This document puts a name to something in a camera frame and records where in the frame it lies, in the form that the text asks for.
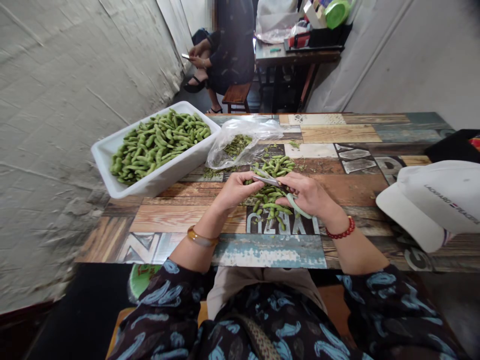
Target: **shelled soybean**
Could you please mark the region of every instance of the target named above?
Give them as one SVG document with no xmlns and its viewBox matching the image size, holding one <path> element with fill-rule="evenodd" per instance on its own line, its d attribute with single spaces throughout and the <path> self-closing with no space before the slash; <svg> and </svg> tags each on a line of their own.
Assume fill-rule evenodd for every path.
<svg viewBox="0 0 480 360">
<path fill-rule="evenodd" d="M 256 170 L 259 166 L 259 163 L 255 162 L 251 169 L 258 176 L 263 178 L 264 176 Z M 288 156 L 276 155 L 272 156 L 269 161 L 265 159 L 261 169 L 273 178 L 277 178 L 290 173 L 294 167 L 295 163 Z M 252 182 L 253 180 L 247 180 L 245 185 L 251 184 Z M 253 212 L 257 215 L 261 215 L 264 211 L 269 211 L 267 220 L 274 219 L 278 221 L 282 230 L 285 230 L 285 224 L 279 216 L 280 212 L 292 215 L 292 211 L 287 207 L 275 204 L 275 201 L 278 198 L 285 196 L 287 196 L 287 194 L 282 189 L 273 185 L 265 184 L 259 192 L 253 195 L 253 197 L 257 199 L 253 207 Z"/>
<path fill-rule="evenodd" d="M 110 172 L 120 183 L 133 185 L 210 135 L 209 126 L 197 113 L 170 109 L 141 122 L 123 138 L 123 145 L 112 157 Z"/>
</svg>

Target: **small table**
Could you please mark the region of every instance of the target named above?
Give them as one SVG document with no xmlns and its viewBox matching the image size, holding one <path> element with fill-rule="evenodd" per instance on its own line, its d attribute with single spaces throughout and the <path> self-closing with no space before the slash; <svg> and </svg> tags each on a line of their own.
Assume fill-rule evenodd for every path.
<svg viewBox="0 0 480 360">
<path fill-rule="evenodd" d="M 480 272 L 480 234 L 459 235 L 427 254 L 375 203 L 402 167 L 429 164 L 424 149 L 454 132 L 436 113 L 224 114 L 211 119 L 221 125 L 246 117 L 284 126 L 284 137 L 268 152 L 304 165 L 300 172 L 320 181 L 400 270 Z M 220 172 L 207 179 L 203 174 L 201 166 L 156 198 L 110 200 L 76 261 L 163 264 L 230 176 Z M 266 221 L 258 228 L 252 209 L 246 203 L 228 218 L 213 265 L 340 268 L 337 250 L 316 218 L 285 217 L 286 231 Z"/>
<path fill-rule="evenodd" d="M 315 75 L 320 64 L 332 63 L 340 59 L 340 51 L 307 51 L 286 52 L 284 44 L 265 44 L 257 41 L 255 45 L 255 64 L 260 82 L 260 91 L 263 87 L 273 86 L 271 112 L 279 110 L 279 88 L 293 87 L 295 94 L 291 105 L 292 111 L 298 111 L 305 99 L 308 98 Z M 294 79 L 283 83 L 282 66 L 296 66 Z M 266 68 L 266 83 L 262 83 L 260 67 Z M 275 68 L 273 83 L 270 82 L 270 68 Z"/>
</svg>

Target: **amber bracelet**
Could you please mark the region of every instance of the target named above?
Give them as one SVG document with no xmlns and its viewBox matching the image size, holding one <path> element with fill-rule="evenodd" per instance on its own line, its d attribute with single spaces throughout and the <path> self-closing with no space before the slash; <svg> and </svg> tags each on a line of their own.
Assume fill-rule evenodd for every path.
<svg viewBox="0 0 480 360">
<path fill-rule="evenodd" d="M 210 239 L 210 238 L 206 238 L 198 235 L 194 230 L 194 226 L 195 225 L 190 226 L 190 228 L 188 229 L 188 232 L 186 233 L 186 236 L 195 244 L 200 245 L 204 248 L 211 248 L 219 243 L 218 237 Z"/>
<path fill-rule="evenodd" d="M 355 230 L 355 221 L 354 221 L 354 219 L 353 219 L 351 216 L 349 216 L 349 217 L 348 217 L 348 221 L 350 221 L 350 225 L 348 226 L 348 229 L 347 229 L 346 231 L 344 231 L 344 232 L 342 232 L 342 233 L 340 233 L 340 234 L 333 235 L 333 234 L 330 233 L 330 231 L 329 231 L 327 228 L 325 228 L 326 235 L 327 235 L 328 237 L 330 237 L 331 239 L 342 239 L 342 238 L 346 238 L 348 235 L 350 235 L 351 233 L 353 233 L 354 230 Z"/>
</svg>

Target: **white cap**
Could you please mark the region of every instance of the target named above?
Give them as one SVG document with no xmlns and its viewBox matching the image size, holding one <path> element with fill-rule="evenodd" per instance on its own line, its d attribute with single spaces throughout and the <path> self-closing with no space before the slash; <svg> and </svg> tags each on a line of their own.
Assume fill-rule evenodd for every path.
<svg viewBox="0 0 480 360">
<path fill-rule="evenodd" d="M 408 166 L 376 204 L 427 253 L 461 233 L 480 233 L 480 164 L 446 160 Z"/>
</svg>

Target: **woman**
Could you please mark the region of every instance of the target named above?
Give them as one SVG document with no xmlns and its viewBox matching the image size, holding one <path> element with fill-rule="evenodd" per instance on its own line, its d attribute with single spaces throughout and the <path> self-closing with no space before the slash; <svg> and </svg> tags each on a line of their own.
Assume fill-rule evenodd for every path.
<svg viewBox="0 0 480 360">
<path fill-rule="evenodd" d="M 217 94 L 225 95 L 232 84 L 245 84 L 254 78 L 254 11 L 251 0 L 218 1 L 219 28 L 209 34 L 200 29 L 191 38 L 190 62 L 197 68 L 184 86 L 197 93 L 207 85 L 212 113 L 222 113 Z"/>
<path fill-rule="evenodd" d="M 291 172 L 278 180 L 298 193 L 297 205 L 326 226 L 338 252 L 339 276 L 358 348 L 340 339 L 306 269 L 220 267 L 208 295 L 211 320 L 198 328 L 216 239 L 227 216 L 262 182 L 233 173 L 200 221 L 176 247 L 140 305 L 121 324 L 111 359 L 457 359 L 460 351 L 435 307 L 355 228 L 315 180 Z M 286 198 L 277 203 L 289 206 Z"/>
</svg>

